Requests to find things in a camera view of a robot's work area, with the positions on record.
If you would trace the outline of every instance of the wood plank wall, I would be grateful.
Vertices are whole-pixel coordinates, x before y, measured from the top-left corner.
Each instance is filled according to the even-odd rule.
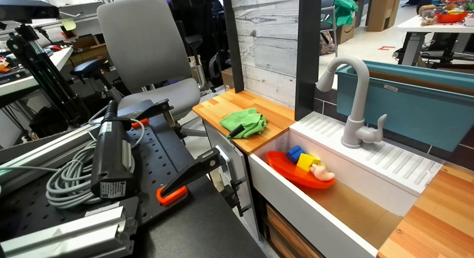
[[[232,0],[245,89],[290,108],[295,105],[298,5],[299,0]]]

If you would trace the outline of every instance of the black pegboard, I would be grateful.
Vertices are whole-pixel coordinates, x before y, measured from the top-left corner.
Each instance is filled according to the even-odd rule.
[[[141,130],[132,129],[127,133],[129,142],[134,143],[139,139]],[[189,199],[190,195],[186,194],[166,207],[156,199],[156,190],[175,177],[177,170],[150,126],[145,126],[144,138],[132,150],[132,155],[135,175],[140,181],[140,191],[135,194],[138,197],[136,219],[139,226],[156,220]],[[57,209],[49,205],[45,196],[46,183],[52,174],[47,173],[0,199],[0,241],[73,221],[84,217],[87,211],[117,202],[103,201],[72,209]]]

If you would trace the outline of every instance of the teal container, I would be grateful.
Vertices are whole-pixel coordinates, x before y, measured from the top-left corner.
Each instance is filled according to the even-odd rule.
[[[474,89],[474,76],[457,72],[364,61],[369,70]],[[349,116],[357,74],[346,65],[336,71],[337,112]],[[452,152],[474,125],[474,96],[413,86],[371,77],[365,121]]]

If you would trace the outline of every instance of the gray faucet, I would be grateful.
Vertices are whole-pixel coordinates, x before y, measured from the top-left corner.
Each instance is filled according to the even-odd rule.
[[[334,82],[334,73],[339,65],[348,64],[357,72],[357,87],[355,89],[354,104],[352,104],[351,115],[347,118],[344,134],[341,138],[342,145],[356,149],[362,146],[362,142],[373,143],[382,141],[384,138],[383,128],[387,115],[382,115],[377,121],[378,129],[364,126],[364,108],[367,90],[369,88],[369,69],[364,61],[355,57],[337,57],[327,66],[327,70],[316,83],[316,87],[327,92],[331,90]]]

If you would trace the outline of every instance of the label sticker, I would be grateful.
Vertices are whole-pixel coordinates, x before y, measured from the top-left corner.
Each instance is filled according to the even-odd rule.
[[[112,131],[112,122],[105,122],[100,127],[99,135],[110,131]]]
[[[389,85],[384,85],[384,89],[388,89],[388,90],[395,91],[395,92],[398,91],[398,87],[392,87],[392,86],[389,86]]]
[[[127,183],[120,182],[101,182],[100,197],[101,198],[119,198],[125,196],[125,188]]]

